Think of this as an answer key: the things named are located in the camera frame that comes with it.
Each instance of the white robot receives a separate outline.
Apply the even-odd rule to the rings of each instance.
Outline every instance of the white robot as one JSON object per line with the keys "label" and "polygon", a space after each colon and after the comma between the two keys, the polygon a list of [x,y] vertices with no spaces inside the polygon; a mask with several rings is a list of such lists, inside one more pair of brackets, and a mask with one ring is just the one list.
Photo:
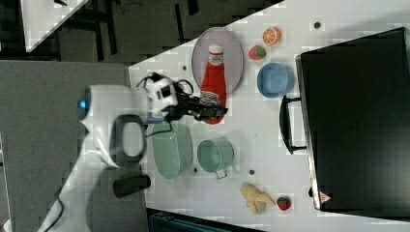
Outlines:
{"label": "white robot", "polygon": [[186,80],[175,82],[153,72],[135,88],[96,85],[85,91],[78,109],[88,134],[39,232],[90,231],[86,207],[96,183],[107,167],[139,165],[146,150],[146,137],[152,135],[145,134],[148,124],[168,122],[170,125],[184,115],[207,120],[227,112],[226,108],[201,105],[199,98],[184,91],[182,82],[192,89]]}

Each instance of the blue bowl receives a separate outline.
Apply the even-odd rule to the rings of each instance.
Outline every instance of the blue bowl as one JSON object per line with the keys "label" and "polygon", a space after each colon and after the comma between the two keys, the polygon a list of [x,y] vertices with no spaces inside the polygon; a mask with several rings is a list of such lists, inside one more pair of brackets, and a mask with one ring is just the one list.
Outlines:
{"label": "blue bowl", "polygon": [[277,63],[270,63],[262,67],[257,75],[257,88],[266,98],[280,98],[293,88],[293,81],[286,69]]}

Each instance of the white plate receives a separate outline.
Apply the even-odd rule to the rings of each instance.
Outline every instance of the white plate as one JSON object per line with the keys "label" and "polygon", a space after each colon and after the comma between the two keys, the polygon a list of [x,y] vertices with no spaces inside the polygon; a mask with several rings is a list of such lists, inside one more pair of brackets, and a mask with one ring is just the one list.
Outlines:
{"label": "white plate", "polygon": [[232,93],[238,86],[244,69],[244,51],[235,35],[223,27],[214,27],[205,31],[197,40],[192,53],[191,68],[193,78],[200,88],[208,64],[209,45],[223,46],[225,65],[226,93]]}

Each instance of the teal mug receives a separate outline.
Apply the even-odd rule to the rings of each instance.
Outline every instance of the teal mug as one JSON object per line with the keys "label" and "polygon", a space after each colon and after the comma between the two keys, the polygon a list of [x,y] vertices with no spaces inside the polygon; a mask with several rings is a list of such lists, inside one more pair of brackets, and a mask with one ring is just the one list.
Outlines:
{"label": "teal mug", "polygon": [[[207,172],[215,173],[217,180],[227,176],[226,168],[234,158],[231,143],[223,137],[202,141],[197,154],[201,167]],[[223,171],[224,175],[220,176],[218,171]]]}

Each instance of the pot handle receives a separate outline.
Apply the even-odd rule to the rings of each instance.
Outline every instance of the pot handle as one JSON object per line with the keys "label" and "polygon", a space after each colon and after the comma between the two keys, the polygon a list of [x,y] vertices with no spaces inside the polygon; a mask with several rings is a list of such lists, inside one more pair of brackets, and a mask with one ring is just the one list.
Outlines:
{"label": "pot handle", "polygon": [[223,179],[228,176],[228,172],[226,171],[226,169],[223,169],[223,173],[224,175],[220,177],[220,175],[218,175],[218,171],[215,172],[215,174],[217,174],[217,180]]}

